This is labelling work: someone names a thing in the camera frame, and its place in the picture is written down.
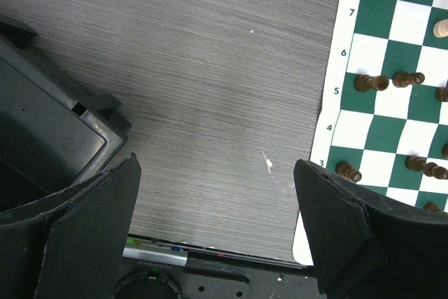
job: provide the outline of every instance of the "wood grain surface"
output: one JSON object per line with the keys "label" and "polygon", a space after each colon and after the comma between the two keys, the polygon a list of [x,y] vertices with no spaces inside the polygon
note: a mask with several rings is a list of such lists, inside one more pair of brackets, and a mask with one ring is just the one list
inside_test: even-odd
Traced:
{"label": "wood grain surface", "polygon": [[0,0],[132,124],[130,232],[292,260],[337,0]]}

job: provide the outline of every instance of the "chess pawn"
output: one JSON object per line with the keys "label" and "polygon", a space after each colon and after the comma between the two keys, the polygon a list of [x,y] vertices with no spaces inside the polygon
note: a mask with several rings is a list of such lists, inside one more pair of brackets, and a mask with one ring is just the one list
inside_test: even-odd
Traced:
{"label": "chess pawn", "polygon": [[434,211],[435,213],[439,214],[446,214],[443,210],[441,210],[441,208],[439,208],[439,206],[432,202],[428,202],[427,204],[425,204],[423,206],[423,209]]}
{"label": "chess pawn", "polygon": [[354,85],[355,89],[359,92],[366,92],[368,90],[383,91],[389,86],[389,79],[384,75],[358,75],[355,78]]}
{"label": "chess pawn", "polygon": [[445,145],[442,147],[442,155],[443,155],[446,159],[448,159],[448,144],[445,144]]}
{"label": "chess pawn", "polygon": [[439,102],[448,102],[448,88],[446,87],[438,88],[435,91],[435,98]]}
{"label": "chess pawn", "polygon": [[448,180],[448,170],[438,166],[435,162],[428,162],[423,169],[423,173],[426,176],[434,176],[439,180]]}
{"label": "chess pawn", "polygon": [[363,178],[363,175],[347,162],[337,164],[335,171],[337,175],[343,176],[353,182],[358,182]]}
{"label": "chess pawn", "polygon": [[417,155],[410,155],[406,158],[405,165],[411,171],[421,172],[425,168],[426,161]]}
{"label": "chess pawn", "polygon": [[441,20],[434,25],[433,33],[436,38],[448,36],[448,19]]}
{"label": "chess pawn", "polygon": [[407,73],[406,71],[399,71],[393,75],[392,83],[397,88],[406,88],[408,85],[418,85],[425,81],[425,76],[422,73]]}

